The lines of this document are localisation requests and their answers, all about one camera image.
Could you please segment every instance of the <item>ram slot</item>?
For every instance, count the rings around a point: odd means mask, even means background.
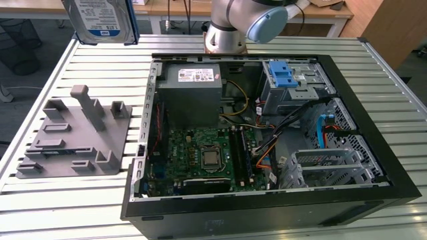
[[[230,151],[236,185],[244,186],[250,182],[247,167],[247,151],[243,132],[239,129],[228,131]]]

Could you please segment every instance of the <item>blue hard drive label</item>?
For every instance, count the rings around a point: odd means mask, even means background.
[[[118,36],[120,31],[119,30],[88,30],[91,34],[100,37],[114,37]]]
[[[86,29],[99,37],[114,37],[120,25],[114,6],[107,0],[75,0]]]

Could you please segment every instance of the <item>slatted metal surface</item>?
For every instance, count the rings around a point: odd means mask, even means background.
[[[139,45],[79,45],[71,41],[52,77],[30,111],[0,162],[0,235],[10,239],[140,240],[140,232],[120,221],[128,164],[136,150],[152,53],[202,53],[203,38],[143,35]],[[395,78],[370,46],[352,38],[280,37],[270,44],[247,45],[252,54],[331,55],[405,169],[425,195],[347,226],[242,235],[246,239],[427,239],[427,121],[426,109]],[[72,85],[90,86],[90,95],[108,105],[124,101],[132,119],[122,172],[114,176],[18,179],[16,166],[43,123],[40,106],[50,98],[78,105]]]

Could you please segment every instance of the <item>green circuit board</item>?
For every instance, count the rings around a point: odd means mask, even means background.
[[[255,133],[244,130],[248,150],[256,147]],[[207,152],[218,153],[218,165],[207,165]],[[156,189],[162,196],[178,195],[174,185],[182,180],[194,178],[231,179],[230,192],[258,191],[266,189],[266,178],[262,172],[252,175],[252,183],[242,185],[235,181],[234,159],[230,149],[230,132],[227,128],[196,128],[171,130],[168,134],[168,160],[164,166],[164,181],[158,182]]]

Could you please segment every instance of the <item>power supply label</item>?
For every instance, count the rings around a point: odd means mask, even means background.
[[[178,72],[179,82],[214,82],[214,69],[180,69]]]
[[[120,33],[115,7],[107,0],[75,0],[86,29],[100,37],[114,37]]]

